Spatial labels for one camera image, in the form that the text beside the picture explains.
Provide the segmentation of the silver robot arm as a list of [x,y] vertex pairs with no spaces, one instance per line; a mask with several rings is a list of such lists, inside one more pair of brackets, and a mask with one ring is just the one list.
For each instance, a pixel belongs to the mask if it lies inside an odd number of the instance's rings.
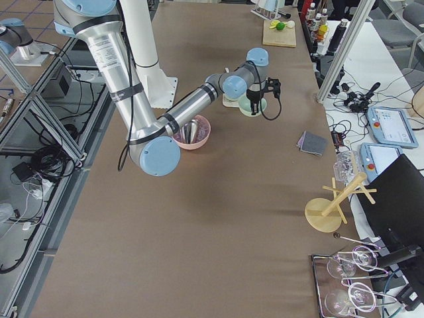
[[173,135],[220,95],[245,95],[259,113],[265,93],[281,93],[280,82],[267,76],[268,52],[253,48],[235,71],[208,76],[174,102],[176,79],[160,68],[146,1],[55,1],[54,24],[60,34],[87,44],[128,130],[122,156],[151,176],[177,167]]

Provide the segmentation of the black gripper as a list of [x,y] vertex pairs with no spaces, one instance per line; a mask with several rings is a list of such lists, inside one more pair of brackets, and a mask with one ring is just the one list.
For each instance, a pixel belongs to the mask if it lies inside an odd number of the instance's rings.
[[259,112],[258,103],[262,100],[265,93],[273,93],[276,99],[281,95],[281,82],[277,78],[267,78],[261,85],[259,91],[248,89],[246,96],[250,100],[251,115],[257,115]]

